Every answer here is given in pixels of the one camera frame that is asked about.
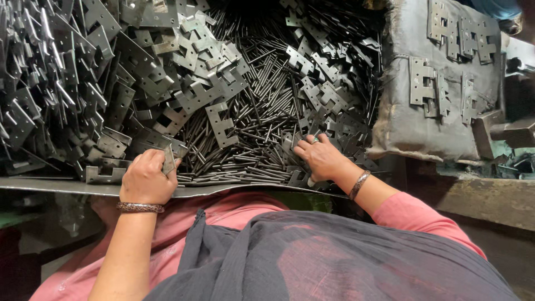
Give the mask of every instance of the bangle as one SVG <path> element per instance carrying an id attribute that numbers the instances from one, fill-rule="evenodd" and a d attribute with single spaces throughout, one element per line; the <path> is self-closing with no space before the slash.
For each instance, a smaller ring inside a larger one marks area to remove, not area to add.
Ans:
<path id="1" fill-rule="evenodd" d="M 116 208 L 121 210 L 121 212 L 154 212 L 162 213 L 165 211 L 162 205 L 153 205 L 153 204 L 138 204 L 138 203 L 125 203 L 118 202 Z"/>
<path id="2" fill-rule="evenodd" d="M 349 198 L 351 200 L 355 200 L 355 197 L 357 196 L 358 191 L 361 189 L 362 185 L 366 181 L 366 179 L 370 176 L 369 171 L 365 171 L 357 180 L 357 183 L 355 183 L 355 186 L 353 186 L 353 189 L 351 189 L 351 192 L 349 193 Z"/>

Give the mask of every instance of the pile of hinge plates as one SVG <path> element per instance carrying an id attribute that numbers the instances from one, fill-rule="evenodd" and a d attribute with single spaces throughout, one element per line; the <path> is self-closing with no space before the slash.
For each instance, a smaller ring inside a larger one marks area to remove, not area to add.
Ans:
<path id="1" fill-rule="evenodd" d="M 446 46 L 446 56 L 459 64 L 479 58 L 481 64 L 493 64 L 496 43 L 500 41 L 498 22 L 480 15 L 473 20 L 463 10 L 453 7 L 449 0 L 429 0 L 427 38 Z M 440 70 L 429 65 L 427 58 L 410 58 L 410 104 L 424 107 L 427 118 L 447 117 L 451 103 L 449 87 Z M 474 90 L 474 76 L 459 74 L 461 80 L 460 113 L 462 123 L 470 125 L 477 115 L 478 94 Z"/>
<path id="2" fill-rule="evenodd" d="M 365 35 L 378 30 L 295 0 L 256 21 L 205 0 L 0 2 L 9 176 L 119 184 L 137 155 L 171 145 L 179 186 L 308 188 L 292 148 L 320 132 L 380 172 L 364 155 L 382 71 Z"/>

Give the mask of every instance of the forearm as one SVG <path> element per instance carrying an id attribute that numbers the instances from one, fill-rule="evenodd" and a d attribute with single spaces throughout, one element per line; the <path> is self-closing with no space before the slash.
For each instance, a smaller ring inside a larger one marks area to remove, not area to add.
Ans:
<path id="1" fill-rule="evenodd" d="M 334 182 L 349 195 L 364 170 L 348 160 Z M 381 204 L 399 190 L 370 175 L 362 185 L 355 202 L 368 214 L 373 215 Z"/>
<path id="2" fill-rule="evenodd" d="M 149 292 L 156 213 L 123 213 L 89 300 L 142 300 Z"/>

